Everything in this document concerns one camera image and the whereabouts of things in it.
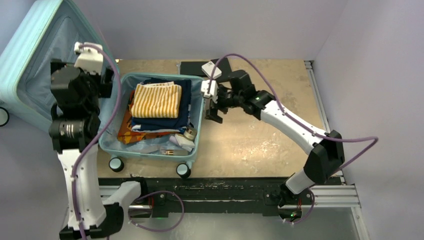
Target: wooden tabletop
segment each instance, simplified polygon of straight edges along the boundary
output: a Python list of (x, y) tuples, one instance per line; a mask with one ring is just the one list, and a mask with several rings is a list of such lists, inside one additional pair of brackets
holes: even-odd
[[(257, 90), (269, 91), (250, 65), (241, 59), (229, 61), (233, 71), (243, 69), (249, 73)], [(118, 65), (122, 75), (130, 72), (177, 74), (180, 62), (178, 59), (121, 60)], [(323, 127), (303, 60), (254, 59), (252, 62), (288, 109), (312, 125)], [(123, 159), (125, 168), (116, 173), (109, 169), (109, 159), (109, 154), (100, 149), (99, 177), (178, 177), (175, 162)], [(202, 122), (198, 157), (190, 177), (288, 177), (300, 170), (306, 159), (302, 149), (276, 128), (247, 115), (241, 108), (234, 108), (223, 115), (223, 124)]]

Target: striped towel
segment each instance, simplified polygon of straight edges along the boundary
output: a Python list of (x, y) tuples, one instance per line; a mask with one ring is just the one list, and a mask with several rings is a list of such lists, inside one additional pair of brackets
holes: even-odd
[(130, 109), (134, 118), (178, 118), (182, 88), (173, 82), (141, 85)]

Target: open suitcase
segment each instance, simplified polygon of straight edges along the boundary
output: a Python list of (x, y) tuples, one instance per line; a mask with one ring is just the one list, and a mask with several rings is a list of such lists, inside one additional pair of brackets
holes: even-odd
[[(52, 123), (51, 108), (55, 98), (50, 91), (51, 59), (61, 59), (73, 63), (77, 59), (74, 53), (75, 42), (91, 42), (103, 45), (104, 51), (112, 56), (102, 39), (71, 0), (37, 0), (13, 35), (0, 56), (0, 107), (8, 110), (24, 121), (48, 132)], [(103, 63), (103, 73), (107, 62)], [(129, 73), (122, 77), (123, 99), (127, 102), (130, 87), (135, 87), (149, 78), (167, 80), (191, 79), (192, 101), (190, 120), (198, 130), (196, 148), (187, 156), (143, 154), (137, 147), (126, 147), (116, 138), (123, 118), (125, 106), (121, 106), (112, 124), (99, 140), (102, 149), (116, 156), (154, 158), (186, 163), (191, 168), (196, 160), (199, 146), (199, 132), (202, 120), (204, 100), (200, 96), (202, 78), (197, 76)], [(111, 98), (103, 99), (100, 109), (102, 124), (109, 119), (115, 105), (117, 89), (112, 89)], [(168, 145), (166, 142), (149, 139), (144, 145)]]

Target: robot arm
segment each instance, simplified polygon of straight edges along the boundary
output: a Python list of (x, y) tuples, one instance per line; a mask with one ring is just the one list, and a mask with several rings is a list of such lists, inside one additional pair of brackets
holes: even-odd
[[(90, 44), (102, 49), (101, 45)], [(77, 158), (98, 133), (99, 98), (110, 97), (113, 77), (109, 69), (101, 75), (103, 56), (100, 53), (80, 45), (75, 43), (75, 52), (79, 54), (75, 64), (59, 59), (52, 59), (50, 63), (50, 90), (57, 103), (51, 108), (49, 135), (62, 165), (69, 201), (67, 226), (59, 234), (62, 240), (80, 239), (81, 231), (92, 239), (119, 232), (128, 219), (132, 201), (147, 192), (145, 181), (139, 178), (122, 183), (110, 197), (103, 199), (97, 173), (97, 144), (84, 155), (75, 177), (72, 176)], [(73, 194), (73, 181), (76, 194)]]
[[(324, 184), (344, 162), (341, 142), (332, 142), (311, 134), (281, 112), (275, 97), (265, 90), (257, 91), (249, 75), (244, 70), (237, 70), (227, 77), (220, 77), (221, 82), (212, 81), (208, 93), (209, 80), (202, 83), (203, 97), (209, 100), (206, 118), (222, 123), (218, 111), (226, 114), (228, 108), (241, 107), (244, 112), (264, 121), (297, 143), (308, 155), (306, 164), (281, 185), (281, 206), (285, 200), (292, 199), (303, 190), (315, 184)], [(221, 83), (230, 82), (231, 88)], [(285, 109), (292, 117), (312, 128), (315, 133), (333, 138), (342, 138), (336, 132), (326, 133)]]

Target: orange patterned cloth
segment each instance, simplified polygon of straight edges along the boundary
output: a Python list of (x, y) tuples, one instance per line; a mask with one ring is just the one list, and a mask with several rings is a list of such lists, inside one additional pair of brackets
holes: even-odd
[(145, 140), (145, 139), (155, 139), (155, 138), (160, 138), (163, 137), (165, 135), (169, 135), (172, 134), (172, 132), (135, 132), (135, 131), (131, 131), (131, 113), (130, 113), (130, 108), (131, 105), (133, 103), (133, 98), (134, 98), (134, 92), (131, 92), (131, 95), (129, 97), (129, 101), (128, 101), (128, 107), (125, 110), (125, 114), (123, 115), (123, 119), (122, 119), (122, 124), (119, 128), (119, 132), (117, 135), (117, 139), (118, 141), (120, 141), (123, 144), (132, 144), (132, 143), (136, 143), (139, 142), (141, 140)]

